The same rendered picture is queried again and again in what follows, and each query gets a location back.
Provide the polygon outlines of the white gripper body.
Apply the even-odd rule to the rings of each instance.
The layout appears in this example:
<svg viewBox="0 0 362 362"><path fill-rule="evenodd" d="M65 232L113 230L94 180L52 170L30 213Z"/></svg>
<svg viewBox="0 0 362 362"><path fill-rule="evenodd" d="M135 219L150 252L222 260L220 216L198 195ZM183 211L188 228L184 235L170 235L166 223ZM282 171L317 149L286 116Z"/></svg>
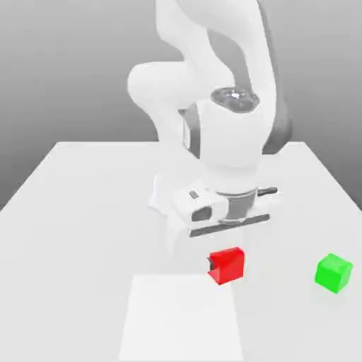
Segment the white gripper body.
<svg viewBox="0 0 362 362"><path fill-rule="evenodd" d="M233 247L243 238L242 232L233 232L234 229L267 222L270 214L260 214L246 218L244 221L219 223L191 230L187 238L187 251L214 251Z"/></svg>

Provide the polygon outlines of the small red cube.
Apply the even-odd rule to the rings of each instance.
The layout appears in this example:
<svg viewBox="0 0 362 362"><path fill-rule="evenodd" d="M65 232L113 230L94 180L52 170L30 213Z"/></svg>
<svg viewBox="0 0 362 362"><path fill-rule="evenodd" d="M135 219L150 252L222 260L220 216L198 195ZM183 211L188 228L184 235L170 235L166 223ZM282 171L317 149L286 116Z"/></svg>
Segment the small red cube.
<svg viewBox="0 0 362 362"><path fill-rule="evenodd" d="M218 285L243 277L245 253L239 247L220 250L216 253L216 268L208 274Z"/></svg>

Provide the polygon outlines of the small green cube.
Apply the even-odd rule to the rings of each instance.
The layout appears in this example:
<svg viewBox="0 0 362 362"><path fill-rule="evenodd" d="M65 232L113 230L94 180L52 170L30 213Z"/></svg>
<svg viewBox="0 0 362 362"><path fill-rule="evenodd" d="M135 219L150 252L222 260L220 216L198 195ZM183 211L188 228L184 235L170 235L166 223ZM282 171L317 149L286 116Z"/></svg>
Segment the small green cube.
<svg viewBox="0 0 362 362"><path fill-rule="evenodd" d="M329 253L317 264L315 283L338 294L348 284L353 267L351 262Z"/></svg>

